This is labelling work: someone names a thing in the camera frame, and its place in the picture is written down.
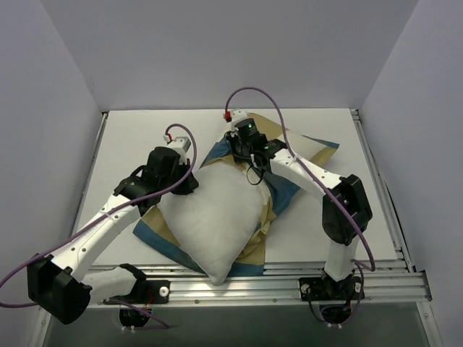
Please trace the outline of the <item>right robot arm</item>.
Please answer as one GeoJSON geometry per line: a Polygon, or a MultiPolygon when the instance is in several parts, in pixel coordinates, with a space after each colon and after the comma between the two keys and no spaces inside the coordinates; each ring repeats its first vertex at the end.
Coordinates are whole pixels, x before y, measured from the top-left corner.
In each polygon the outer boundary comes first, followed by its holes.
{"type": "Polygon", "coordinates": [[[340,297],[347,290],[360,236],[373,218],[361,179],[331,173],[295,153],[286,141],[269,140],[251,117],[231,122],[225,139],[236,161],[261,175],[286,179],[320,202],[322,228],[330,239],[321,289],[329,298],[340,297]]]}

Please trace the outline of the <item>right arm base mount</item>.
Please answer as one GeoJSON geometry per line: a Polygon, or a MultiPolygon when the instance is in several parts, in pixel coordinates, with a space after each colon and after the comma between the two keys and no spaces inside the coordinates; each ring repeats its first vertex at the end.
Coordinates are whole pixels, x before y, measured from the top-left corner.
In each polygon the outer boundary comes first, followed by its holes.
{"type": "Polygon", "coordinates": [[[355,275],[340,281],[320,276],[300,278],[298,282],[303,301],[352,301],[365,298],[361,291],[361,278],[355,275]]]}

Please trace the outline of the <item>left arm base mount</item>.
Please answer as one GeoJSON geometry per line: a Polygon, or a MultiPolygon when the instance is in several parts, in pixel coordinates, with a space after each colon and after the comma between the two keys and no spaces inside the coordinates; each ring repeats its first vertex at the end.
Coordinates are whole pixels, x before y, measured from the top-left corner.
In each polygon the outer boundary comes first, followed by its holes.
{"type": "Polygon", "coordinates": [[[168,280],[148,280],[143,291],[142,303],[151,304],[168,304],[170,296],[171,282],[168,280]]]}

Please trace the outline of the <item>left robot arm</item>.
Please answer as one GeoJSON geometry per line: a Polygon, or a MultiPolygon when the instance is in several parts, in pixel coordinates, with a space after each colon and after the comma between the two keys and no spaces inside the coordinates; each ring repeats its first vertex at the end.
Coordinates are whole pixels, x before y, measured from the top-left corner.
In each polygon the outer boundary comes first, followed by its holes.
{"type": "Polygon", "coordinates": [[[180,138],[152,150],[147,163],[119,183],[69,243],[27,266],[29,298],[65,325],[98,301],[142,301],[147,280],[134,265],[124,263],[93,274],[88,270],[112,241],[154,208],[163,195],[190,194],[198,188],[187,157],[190,149],[180,138]]]}

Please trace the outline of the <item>blue tan white checked pillowcase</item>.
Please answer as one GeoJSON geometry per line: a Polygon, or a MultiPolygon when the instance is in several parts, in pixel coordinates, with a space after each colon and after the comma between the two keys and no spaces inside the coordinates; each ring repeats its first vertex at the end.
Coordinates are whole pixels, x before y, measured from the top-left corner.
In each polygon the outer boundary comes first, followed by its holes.
{"type": "Polygon", "coordinates": [[[299,190],[318,199],[324,191],[282,150],[259,174],[236,162],[221,138],[194,172],[199,186],[188,195],[165,195],[133,234],[166,258],[206,274],[214,285],[228,277],[263,274],[272,222],[299,190]]]}

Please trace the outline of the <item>white pillow insert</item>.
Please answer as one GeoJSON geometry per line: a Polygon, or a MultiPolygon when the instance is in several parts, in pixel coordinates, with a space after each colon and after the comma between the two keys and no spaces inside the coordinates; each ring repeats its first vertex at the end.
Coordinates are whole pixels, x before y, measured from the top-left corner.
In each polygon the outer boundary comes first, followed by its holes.
{"type": "Polygon", "coordinates": [[[166,257],[205,273],[215,286],[226,278],[263,274],[270,193],[247,164],[217,160],[195,173],[199,187],[167,194],[146,220],[170,242],[166,257]]]}

